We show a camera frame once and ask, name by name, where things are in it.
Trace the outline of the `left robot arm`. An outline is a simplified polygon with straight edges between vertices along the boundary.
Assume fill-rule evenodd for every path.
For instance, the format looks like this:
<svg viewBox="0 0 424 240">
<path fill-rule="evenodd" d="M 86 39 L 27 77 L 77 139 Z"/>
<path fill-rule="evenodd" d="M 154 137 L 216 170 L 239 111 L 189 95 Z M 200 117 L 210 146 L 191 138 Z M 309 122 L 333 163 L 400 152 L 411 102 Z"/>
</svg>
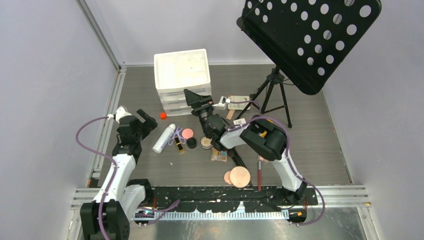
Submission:
<svg viewBox="0 0 424 240">
<path fill-rule="evenodd" d="M 158 124 L 141 108 L 132 115 L 124 106 L 105 117 L 118 123 L 117 143 L 108 156 L 87 147 L 76 138 L 84 149 L 111 161 L 106 179 L 96 196 L 83 203 L 80 218 L 85 240 L 127 240 L 130 221 L 136 208 L 148 207 L 153 202 L 153 191 L 147 179 L 130 180 L 142 153 L 141 142 Z"/>
</svg>

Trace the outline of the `white plastic drawer organizer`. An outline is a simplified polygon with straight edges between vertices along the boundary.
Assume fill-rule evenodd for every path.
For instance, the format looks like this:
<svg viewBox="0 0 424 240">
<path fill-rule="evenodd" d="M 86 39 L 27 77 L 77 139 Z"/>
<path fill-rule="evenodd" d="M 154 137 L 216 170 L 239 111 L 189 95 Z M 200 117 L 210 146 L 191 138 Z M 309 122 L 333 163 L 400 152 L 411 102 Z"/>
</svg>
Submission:
<svg viewBox="0 0 424 240">
<path fill-rule="evenodd" d="M 211 95 L 211 77 L 206 49 L 158 53 L 153 57 L 157 94 L 168 117 L 190 115 L 184 89 Z"/>
</svg>

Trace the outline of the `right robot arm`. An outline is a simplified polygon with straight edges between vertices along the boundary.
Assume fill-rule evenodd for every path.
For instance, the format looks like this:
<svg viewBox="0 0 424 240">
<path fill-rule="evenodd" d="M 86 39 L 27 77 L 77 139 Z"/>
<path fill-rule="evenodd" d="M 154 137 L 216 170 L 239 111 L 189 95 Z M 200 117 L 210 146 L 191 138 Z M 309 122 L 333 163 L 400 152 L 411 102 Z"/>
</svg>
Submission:
<svg viewBox="0 0 424 240">
<path fill-rule="evenodd" d="M 205 137 L 211 140 L 216 150 L 248 145 L 273 164 L 288 203 L 299 205 L 305 199 L 307 183 L 294 165 L 289 135 L 280 122 L 256 114 L 246 123 L 227 126 L 221 116 L 213 112 L 214 103 L 210 95 L 199 95 L 189 89 L 184 89 L 183 93 L 192 115 L 198 117 Z"/>
</svg>

